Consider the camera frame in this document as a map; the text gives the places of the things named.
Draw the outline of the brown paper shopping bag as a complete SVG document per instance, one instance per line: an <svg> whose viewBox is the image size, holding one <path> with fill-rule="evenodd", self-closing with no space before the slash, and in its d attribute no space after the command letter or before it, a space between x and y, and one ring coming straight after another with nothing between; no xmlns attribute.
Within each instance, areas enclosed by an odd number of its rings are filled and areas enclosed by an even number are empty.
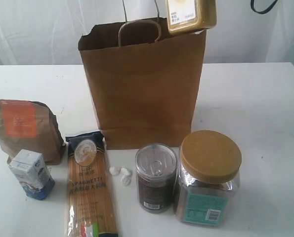
<svg viewBox="0 0 294 237"><path fill-rule="evenodd" d="M206 31L172 36L162 17L95 25L78 42L107 149L171 147L191 131Z"/></svg>

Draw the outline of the dark-filled can pull-tab lid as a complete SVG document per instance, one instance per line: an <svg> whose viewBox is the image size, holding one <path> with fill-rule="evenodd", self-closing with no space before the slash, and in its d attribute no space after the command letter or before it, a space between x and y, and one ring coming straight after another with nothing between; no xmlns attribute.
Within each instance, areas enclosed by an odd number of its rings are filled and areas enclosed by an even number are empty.
<svg viewBox="0 0 294 237"><path fill-rule="evenodd" d="M152 143L135 156L137 196L140 206L150 213L162 213L173 202L177 156L168 146Z"/></svg>

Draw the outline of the clear jar gold lid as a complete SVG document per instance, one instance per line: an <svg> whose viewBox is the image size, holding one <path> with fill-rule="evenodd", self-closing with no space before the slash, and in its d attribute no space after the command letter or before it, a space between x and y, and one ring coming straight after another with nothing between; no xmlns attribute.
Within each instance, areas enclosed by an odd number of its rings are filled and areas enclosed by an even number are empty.
<svg viewBox="0 0 294 237"><path fill-rule="evenodd" d="M216 131L187 135L179 148L173 210L185 224L218 226L240 186L242 154L237 144Z"/></svg>

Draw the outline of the yellow millet plastic bottle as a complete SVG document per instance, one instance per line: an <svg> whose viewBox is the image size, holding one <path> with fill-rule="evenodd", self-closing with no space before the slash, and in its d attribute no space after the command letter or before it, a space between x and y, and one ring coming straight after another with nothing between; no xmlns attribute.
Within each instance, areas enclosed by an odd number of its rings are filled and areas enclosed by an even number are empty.
<svg viewBox="0 0 294 237"><path fill-rule="evenodd" d="M166 6L171 35L210 29L217 23L215 0L167 0Z"/></svg>

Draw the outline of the spaghetti pasta packet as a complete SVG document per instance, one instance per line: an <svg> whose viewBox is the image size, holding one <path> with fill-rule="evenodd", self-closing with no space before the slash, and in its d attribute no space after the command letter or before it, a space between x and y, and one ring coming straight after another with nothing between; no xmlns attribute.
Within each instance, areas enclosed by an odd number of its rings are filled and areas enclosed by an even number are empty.
<svg viewBox="0 0 294 237"><path fill-rule="evenodd" d="M103 139L99 131L66 137L68 237L119 236Z"/></svg>

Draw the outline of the white blue milk carton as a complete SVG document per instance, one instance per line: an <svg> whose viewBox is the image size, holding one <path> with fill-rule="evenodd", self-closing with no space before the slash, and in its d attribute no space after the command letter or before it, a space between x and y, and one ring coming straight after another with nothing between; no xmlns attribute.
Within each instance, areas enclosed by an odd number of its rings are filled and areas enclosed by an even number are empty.
<svg viewBox="0 0 294 237"><path fill-rule="evenodd" d="M8 167L30 198L44 200L55 185L41 153L22 149Z"/></svg>

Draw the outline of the brown pouch orange label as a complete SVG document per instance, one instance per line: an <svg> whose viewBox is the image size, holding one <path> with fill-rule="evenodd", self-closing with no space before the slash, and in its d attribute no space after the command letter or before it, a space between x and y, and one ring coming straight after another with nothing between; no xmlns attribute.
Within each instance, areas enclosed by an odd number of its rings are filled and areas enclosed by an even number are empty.
<svg viewBox="0 0 294 237"><path fill-rule="evenodd" d="M47 165L57 165L65 142L46 104L0 99L0 148L8 155L7 163L25 149L41 153Z"/></svg>

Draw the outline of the white backdrop curtain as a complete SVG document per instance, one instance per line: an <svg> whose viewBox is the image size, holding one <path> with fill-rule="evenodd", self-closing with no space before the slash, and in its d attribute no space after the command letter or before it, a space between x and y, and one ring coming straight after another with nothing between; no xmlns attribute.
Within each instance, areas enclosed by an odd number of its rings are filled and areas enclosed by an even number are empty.
<svg viewBox="0 0 294 237"><path fill-rule="evenodd" d="M204 62L294 65L294 0L218 0ZM98 24L166 17L163 0L0 0L0 65L80 64L81 36Z"/></svg>

